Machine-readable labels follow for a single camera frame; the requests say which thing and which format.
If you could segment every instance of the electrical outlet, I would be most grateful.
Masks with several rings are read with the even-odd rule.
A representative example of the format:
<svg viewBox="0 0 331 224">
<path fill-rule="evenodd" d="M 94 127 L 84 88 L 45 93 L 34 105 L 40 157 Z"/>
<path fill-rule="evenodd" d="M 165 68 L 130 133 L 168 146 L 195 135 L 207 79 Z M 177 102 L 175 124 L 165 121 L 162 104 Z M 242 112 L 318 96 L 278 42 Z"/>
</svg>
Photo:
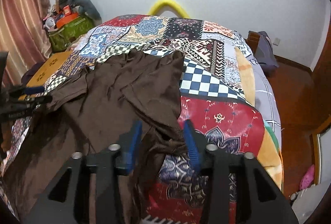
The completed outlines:
<svg viewBox="0 0 331 224">
<path fill-rule="evenodd" d="M 275 38 L 275 41 L 273 42 L 273 45 L 278 46 L 280 43 L 280 39 L 279 38 Z"/>
</svg>

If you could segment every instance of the pile of clothes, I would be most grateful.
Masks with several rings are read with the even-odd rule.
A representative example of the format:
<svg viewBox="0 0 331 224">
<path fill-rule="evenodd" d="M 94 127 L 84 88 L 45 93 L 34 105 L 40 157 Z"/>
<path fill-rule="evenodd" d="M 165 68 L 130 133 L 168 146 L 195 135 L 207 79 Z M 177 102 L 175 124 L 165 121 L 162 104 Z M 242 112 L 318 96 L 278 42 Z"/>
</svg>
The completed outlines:
<svg viewBox="0 0 331 224">
<path fill-rule="evenodd" d="M 69 20 L 79 15 L 87 15 L 94 22 L 94 25 L 102 23 L 101 16 L 90 0 L 56 0 L 43 19 L 44 28 L 48 32 L 56 31 Z"/>
</svg>

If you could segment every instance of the green bag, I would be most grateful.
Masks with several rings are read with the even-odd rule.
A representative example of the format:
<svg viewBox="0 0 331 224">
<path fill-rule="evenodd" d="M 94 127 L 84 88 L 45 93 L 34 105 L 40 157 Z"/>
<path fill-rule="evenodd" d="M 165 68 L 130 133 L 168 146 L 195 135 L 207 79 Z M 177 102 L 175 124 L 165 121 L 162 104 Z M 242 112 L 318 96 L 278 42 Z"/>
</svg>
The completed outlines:
<svg viewBox="0 0 331 224">
<path fill-rule="evenodd" d="M 50 32 L 48 37 L 52 45 L 53 53 L 65 51 L 72 42 L 94 27 L 92 19 L 85 15 L 81 15 L 63 25 L 57 31 Z"/>
</svg>

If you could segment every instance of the gray stuffed animal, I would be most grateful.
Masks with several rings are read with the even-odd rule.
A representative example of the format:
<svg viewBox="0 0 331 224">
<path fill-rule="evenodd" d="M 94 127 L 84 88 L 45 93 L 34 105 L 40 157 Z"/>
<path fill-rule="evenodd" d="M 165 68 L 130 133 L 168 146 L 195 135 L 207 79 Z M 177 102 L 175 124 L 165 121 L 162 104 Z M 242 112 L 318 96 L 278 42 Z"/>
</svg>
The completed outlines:
<svg viewBox="0 0 331 224">
<path fill-rule="evenodd" d="M 95 6 L 92 4 L 91 0 L 68 0 L 66 5 L 79 6 L 78 14 L 86 14 L 91 19 L 93 19 L 95 26 L 102 23 L 101 16 Z"/>
</svg>

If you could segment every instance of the wooden floor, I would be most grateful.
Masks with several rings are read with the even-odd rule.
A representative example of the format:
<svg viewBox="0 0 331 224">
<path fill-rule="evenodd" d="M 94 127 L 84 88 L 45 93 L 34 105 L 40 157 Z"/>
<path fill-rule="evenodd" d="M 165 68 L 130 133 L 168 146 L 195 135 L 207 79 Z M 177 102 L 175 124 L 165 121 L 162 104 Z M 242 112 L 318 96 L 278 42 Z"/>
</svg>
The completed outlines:
<svg viewBox="0 0 331 224">
<path fill-rule="evenodd" d="M 313 164 L 312 130 L 325 120 L 325 107 L 315 93 L 308 72 L 279 63 L 268 78 L 274 92 L 282 125 L 284 195 L 299 190 L 307 169 Z"/>
</svg>

